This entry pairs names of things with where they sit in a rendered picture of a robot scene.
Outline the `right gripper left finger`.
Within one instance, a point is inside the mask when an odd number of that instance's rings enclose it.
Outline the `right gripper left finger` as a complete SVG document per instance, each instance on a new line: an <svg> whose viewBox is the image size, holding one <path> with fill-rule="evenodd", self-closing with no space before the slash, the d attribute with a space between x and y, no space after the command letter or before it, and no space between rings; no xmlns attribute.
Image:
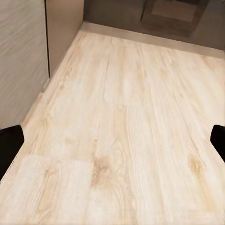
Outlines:
<svg viewBox="0 0 225 225"><path fill-rule="evenodd" d="M0 130L0 181L24 143L20 125Z"/></svg>

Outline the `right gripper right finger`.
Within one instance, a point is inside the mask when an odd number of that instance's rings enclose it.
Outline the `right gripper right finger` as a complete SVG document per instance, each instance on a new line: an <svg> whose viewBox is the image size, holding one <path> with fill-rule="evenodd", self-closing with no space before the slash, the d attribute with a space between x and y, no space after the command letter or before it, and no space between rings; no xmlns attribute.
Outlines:
<svg viewBox="0 0 225 225"><path fill-rule="evenodd" d="M225 162L225 127L217 124L214 125L210 141Z"/></svg>

